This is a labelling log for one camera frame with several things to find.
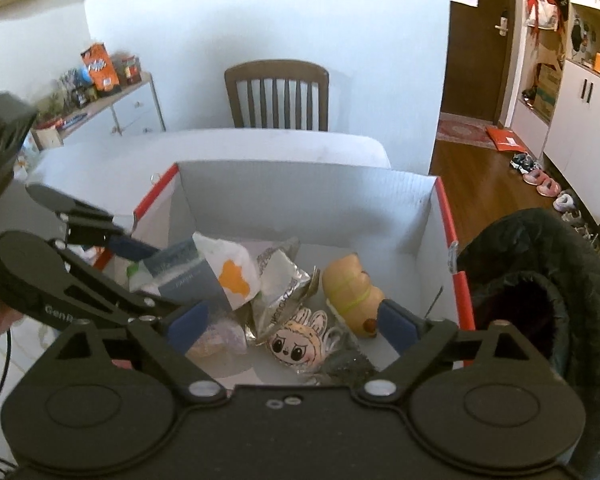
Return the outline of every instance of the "chair backrest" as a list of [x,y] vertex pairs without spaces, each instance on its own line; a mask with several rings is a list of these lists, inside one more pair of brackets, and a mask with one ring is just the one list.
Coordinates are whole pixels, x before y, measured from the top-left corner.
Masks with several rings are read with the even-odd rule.
[[[272,126],[268,125],[267,99],[265,81],[272,80]],[[306,61],[293,59],[271,59],[243,63],[234,66],[224,73],[226,91],[229,96],[231,114],[234,117],[236,128],[244,128],[238,83],[247,83],[247,102],[249,108],[249,122],[251,128],[256,127],[256,111],[253,100],[253,82],[260,84],[260,118],[263,128],[280,127],[280,104],[278,98],[278,82],[284,84],[283,118],[284,127],[291,127],[291,92],[290,82],[296,85],[295,97],[295,124],[296,129],[301,129],[302,124],[302,92],[301,83],[306,83],[306,129],[314,129],[314,91],[318,87],[318,130],[327,131],[329,126],[329,73],[321,66]]]

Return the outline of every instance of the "rug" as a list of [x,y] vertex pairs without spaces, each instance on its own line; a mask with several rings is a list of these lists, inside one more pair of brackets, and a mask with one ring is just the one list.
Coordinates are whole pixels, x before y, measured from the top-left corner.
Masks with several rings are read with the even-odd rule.
[[489,148],[490,150],[496,149],[484,126],[476,126],[475,124],[463,123],[456,120],[440,119],[438,121],[436,139],[468,144],[469,146],[477,146],[479,148]]

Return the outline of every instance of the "pink slipper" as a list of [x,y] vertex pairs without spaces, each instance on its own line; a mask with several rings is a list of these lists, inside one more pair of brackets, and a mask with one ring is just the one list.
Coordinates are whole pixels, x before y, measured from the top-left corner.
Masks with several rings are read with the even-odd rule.
[[536,189],[542,196],[548,196],[551,198],[555,198],[562,191],[560,184],[558,184],[552,178],[546,179],[542,184],[540,184],[540,186],[536,187]]
[[547,175],[540,168],[535,168],[534,170],[531,170],[531,172],[522,176],[522,179],[527,184],[531,184],[532,186],[540,186],[548,178],[549,178],[549,175]]

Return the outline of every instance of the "silver screw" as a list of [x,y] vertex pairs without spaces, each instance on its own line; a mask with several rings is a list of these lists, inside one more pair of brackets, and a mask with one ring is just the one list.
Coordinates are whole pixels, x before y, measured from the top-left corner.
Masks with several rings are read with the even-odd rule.
[[285,404],[287,406],[299,406],[302,404],[302,399],[296,396],[285,397]]
[[374,397],[389,397],[398,391],[398,386],[391,381],[376,379],[365,384],[365,391]]
[[272,410],[281,410],[285,407],[285,403],[278,399],[269,399],[266,402],[266,407]]
[[194,397],[215,397],[222,391],[222,386],[214,381],[196,381],[189,385],[189,393]]

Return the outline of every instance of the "cartoon eye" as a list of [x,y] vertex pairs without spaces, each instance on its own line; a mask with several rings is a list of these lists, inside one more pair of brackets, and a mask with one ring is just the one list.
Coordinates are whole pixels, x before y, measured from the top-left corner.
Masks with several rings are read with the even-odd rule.
[[285,345],[284,338],[277,337],[276,340],[273,342],[273,345],[271,345],[271,349],[273,350],[273,353],[279,354],[280,352],[282,352],[282,347],[284,345]]
[[306,352],[306,346],[294,346],[294,349],[291,351],[291,358],[293,361],[299,361],[304,357],[304,353]]

